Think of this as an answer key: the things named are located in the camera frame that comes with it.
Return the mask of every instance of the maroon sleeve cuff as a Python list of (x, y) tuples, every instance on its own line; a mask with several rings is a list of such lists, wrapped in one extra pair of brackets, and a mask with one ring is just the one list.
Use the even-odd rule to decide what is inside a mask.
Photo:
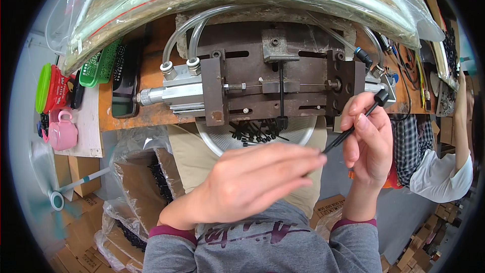
[(353, 223), (370, 223), (374, 227), (377, 227), (377, 223), (375, 222), (375, 219), (371, 219), (371, 220), (368, 220), (368, 221), (351, 221), (349, 219), (341, 219), (341, 220), (339, 220), (335, 223), (331, 232), (333, 232), (338, 227), (341, 227), (341, 226), (346, 225), (346, 224), (353, 224)]
[(158, 225), (158, 226), (152, 228), (150, 230), (149, 238), (156, 236), (156, 235), (162, 235), (162, 234), (175, 235), (175, 236), (183, 237), (186, 240), (191, 241), (191, 243), (193, 243), (194, 245), (197, 246), (197, 239), (192, 233), (190, 233), (189, 231), (183, 231), (183, 230), (179, 230), (179, 229), (176, 229), (176, 228), (172, 228), (169, 225)]

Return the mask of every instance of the white shirt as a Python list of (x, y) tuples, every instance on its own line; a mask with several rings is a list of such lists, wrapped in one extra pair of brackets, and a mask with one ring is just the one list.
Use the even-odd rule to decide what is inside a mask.
[(426, 150), (418, 169), (411, 176), (409, 189), (436, 203), (448, 203), (462, 198), (473, 180), (473, 165), (468, 155), (463, 167), (455, 171), (455, 154), (439, 159), (436, 152)]

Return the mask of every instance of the gray sweatshirt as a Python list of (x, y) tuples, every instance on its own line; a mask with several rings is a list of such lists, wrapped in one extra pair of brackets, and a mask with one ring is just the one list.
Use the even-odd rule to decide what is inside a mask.
[(143, 273), (381, 272), (375, 220), (338, 221), (327, 243), (297, 207), (278, 201), (243, 221), (150, 231)]

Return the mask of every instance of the green plastic basket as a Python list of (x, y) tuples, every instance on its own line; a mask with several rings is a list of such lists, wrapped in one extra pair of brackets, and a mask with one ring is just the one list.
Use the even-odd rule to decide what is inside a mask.
[(83, 87), (93, 88), (98, 83), (107, 83), (110, 81), (114, 59), (116, 58), (116, 50), (122, 39), (120, 38), (105, 47), (101, 52), (89, 58), (82, 65), (79, 83)]

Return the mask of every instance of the electric fan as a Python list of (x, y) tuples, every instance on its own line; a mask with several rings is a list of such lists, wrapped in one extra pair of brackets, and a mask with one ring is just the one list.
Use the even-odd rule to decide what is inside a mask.
[(72, 194), (75, 186), (100, 177), (101, 175), (109, 172), (110, 168), (105, 168), (101, 171), (85, 176), (67, 186), (58, 188), (59, 185), (56, 179), (54, 158), (51, 147), (43, 142), (33, 141), (31, 142), (31, 148), (29, 149), (29, 158), (35, 178), (39, 183), (42, 193), (45, 195), (44, 198), (41, 199), (29, 199), (30, 211), (38, 222), (41, 222), (47, 214), (54, 212), (54, 234), (58, 239), (64, 239), (67, 236), (63, 228), (62, 214), (60, 211), (64, 209), (73, 218), (78, 219), (81, 216), (81, 209), (69, 201), (64, 202), (63, 194), (70, 196), (69, 199), (72, 200)]

